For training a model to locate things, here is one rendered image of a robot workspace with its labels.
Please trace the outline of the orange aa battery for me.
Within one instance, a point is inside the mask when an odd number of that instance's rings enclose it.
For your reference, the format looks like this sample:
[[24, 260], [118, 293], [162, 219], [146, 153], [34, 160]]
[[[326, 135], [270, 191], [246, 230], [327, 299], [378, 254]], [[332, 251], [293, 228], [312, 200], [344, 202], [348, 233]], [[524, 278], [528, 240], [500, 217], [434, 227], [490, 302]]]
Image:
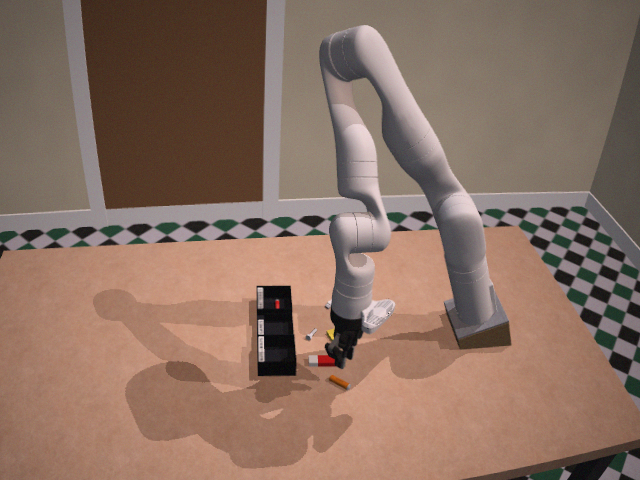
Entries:
[[351, 384], [339, 379], [338, 377], [335, 377], [334, 375], [330, 376], [329, 381], [339, 385], [340, 387], [343, 387], [346, 390], [349, 390], [351, 388]]

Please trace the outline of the red and white eraser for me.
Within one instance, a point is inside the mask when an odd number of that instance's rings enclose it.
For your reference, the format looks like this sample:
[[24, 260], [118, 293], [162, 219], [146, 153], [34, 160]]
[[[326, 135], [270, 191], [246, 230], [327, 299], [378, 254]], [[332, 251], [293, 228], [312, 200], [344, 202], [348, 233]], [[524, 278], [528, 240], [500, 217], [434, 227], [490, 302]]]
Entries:
[[336, 367], [334, 363], [328, 355], [309, 355], [309, 367]]

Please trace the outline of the black three-compartment bin rack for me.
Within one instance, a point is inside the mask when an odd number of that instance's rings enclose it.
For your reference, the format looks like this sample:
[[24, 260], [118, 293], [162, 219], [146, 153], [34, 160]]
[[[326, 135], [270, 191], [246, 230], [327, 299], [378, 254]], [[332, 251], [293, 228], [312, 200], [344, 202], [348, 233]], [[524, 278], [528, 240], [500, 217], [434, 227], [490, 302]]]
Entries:
[[[275, 308], [275, 300], [280, 308]], [[257, 286], [258, 376], [296, 376], [292, 325], [291, 285]]]

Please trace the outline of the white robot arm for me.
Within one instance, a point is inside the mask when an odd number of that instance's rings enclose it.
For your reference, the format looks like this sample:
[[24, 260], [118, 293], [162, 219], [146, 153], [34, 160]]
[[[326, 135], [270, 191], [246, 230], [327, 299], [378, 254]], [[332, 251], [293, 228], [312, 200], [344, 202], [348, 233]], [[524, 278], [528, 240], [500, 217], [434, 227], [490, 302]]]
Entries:
[[372, 300], [375, 264], [362, 254], [383, 251], [391, 238], [378, 186], [375, 144], [353, 99], [353, 80], [366, 77], [381, 99], [384, 142], [432, 209], [457, 316], [468, 325], [486, 322], [497, 306], [481, 217], [452, 173], [384, 39], [368, 25], [343, 30], [322, 41], [319, 60], [334, 131], [338, 192], [367, 208], [340, 213], [330, 223], [336, 261], [332, 310], [345, 319], [361, 318], [362, 331], [372, 334], [395, 309], [390, 299]]

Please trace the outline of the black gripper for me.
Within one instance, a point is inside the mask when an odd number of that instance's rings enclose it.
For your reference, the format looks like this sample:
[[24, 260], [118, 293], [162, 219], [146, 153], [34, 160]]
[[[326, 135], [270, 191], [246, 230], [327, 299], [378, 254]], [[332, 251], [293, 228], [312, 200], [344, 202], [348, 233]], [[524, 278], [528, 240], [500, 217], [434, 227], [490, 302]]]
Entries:
[[[354, 319], [354, 320], [342, 318], [337, 314], [335, 314], [335, 312], [332, 310], [332, 307], [330, 311], [330, 318], [332, 323], [335, 326], [334, 333], [333, 333], [334, 339], [331, 343], [325, 344], [325, 350], [329, 357], [335, 359], [334, 365], [340, 369], [344, 369], [346, 364], [346, 355], [347, 355], [347, 359], [352, 360], [354, 356], [354, 349], [355, 349], [355, 346], [357, 345], [358, 339], [362, 338], [362, 335], [363, 335], [363, 332], [361, 330], [362, 320], [361, 318]], [[351, 341], [352, 339], [353, 341]], [[343, 351], [340, 350], [340, 347]]]

